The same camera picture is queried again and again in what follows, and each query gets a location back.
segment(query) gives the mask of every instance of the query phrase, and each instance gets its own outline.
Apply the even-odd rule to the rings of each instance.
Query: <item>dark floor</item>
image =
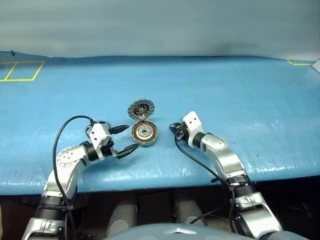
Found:
[[[262,192],[273,213],[287,231],[295,232],[311,240],[320,240],[319,218],[320,177],[307,177],[282,181],[259,182]],[[138,225],[152,223],[175,223],[174,199],[177,193],[188,194],[198,203],[203,213],[217,207],[223,200],[221,186],[188,187],[126,192],[99,192],[79,194],[85,208],[74,212],[80,224],[80,232],[92,233],[92,240],[103,239],[106,226],[115,206],[125,197],[135,194],[138,205]],[[2,220],[4,235],[2,240],[20,239],[28,218],[39,201],[39,196],[2,196]],[[229,204],[207,218],[209,226],[225,230],[228,225]],[[13,225],[19,219],[19,230]]]

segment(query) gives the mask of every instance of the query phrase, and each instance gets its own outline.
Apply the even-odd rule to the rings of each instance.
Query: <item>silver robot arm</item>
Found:
[[[108,124],[96,121],[91,127],[88,135],[92,143],[86,141],[79,146],[67,147],[60,151],[55,159],[58,180],[69,200],[76,195],[79,174],[90,162],[97,159],[103,160],[107,156],[120,159],[132,153],[139,146],[133,144],[121,152],[114,150],[111,135],[124,131],[129,127],[128,125],[109,128]],[[64,232],[65,216],[72,208],[73,206],[65,206],[65,200],[57,185],[54,171],[52,171],[22,240],[60,239]]]
[[[176,130],[173,132],[178,140],[185,140],[191,148],[197,147],[207,155],[213,161],[219,177],[234,192],[233,201],[237,214],[233,220],[239,234],[261,240],[282,230],[262,194],[255,190],[243,164],[225,139],[211,133],[205,134],[194,111],[185,115],[181,124],[174,125]]]

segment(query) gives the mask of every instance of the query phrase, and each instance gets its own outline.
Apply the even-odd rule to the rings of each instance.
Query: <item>robotic arm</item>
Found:
[[[114,150],[112,134],[118,134],[128,125],[109,128],[109,124],[94,121],[89,128],[91,143],[85,141],[79,146],[67,147],[60,151],[55,159],[56,173],[60,185],[68,200],[76,195],[78,177],[81,171],[97,159],[105,157],[123,158],[137,149],[139,144],[127,146],[124,150]],[[73,206],[65,206],[65,198],[57,185],[55,173],[52,171],[41,196],[34,217],[29,220],[22,240],[57,240],[64,232],[65,216]]]
[[[228,142],[211,133],[205,134],[194,111],[185,115],[181,123],[173,123],[170,129],[178,141],[184,140],[191,148],[199,148],[213,161],[218,176],[234,194],[231,207],[235,206],[237,212],[233,220],[239,234],[265,240],[272,233],[282,230],[262,194],[255,190],[240,159],[229,148]]]

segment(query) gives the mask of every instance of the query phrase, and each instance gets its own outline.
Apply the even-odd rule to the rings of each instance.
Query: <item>white wall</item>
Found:
[[[0,50],[316,60],[320,0],[2,0]]]

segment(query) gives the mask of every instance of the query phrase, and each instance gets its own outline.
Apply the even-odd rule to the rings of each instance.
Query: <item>yellow tape marking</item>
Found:
[[[311,66],[313,63],[294,63],[287,59],[288,63],[290,63],[292,66]]]
[[[40,70],[42,69],[43,65],[45,64],[44,61],[6,61],[6,62],[0,62],[1,64],[13,64],[9,72],[6,74],[4,79],[0,79],[0,82],[31,82],[34,81],[39,74]],[[13,70],[16,68],[18,64],[40,64],[38,69],[36,70],[35,74],[32,78],[21,78],[21,79],[10,79],[10,75],[13,72]]]

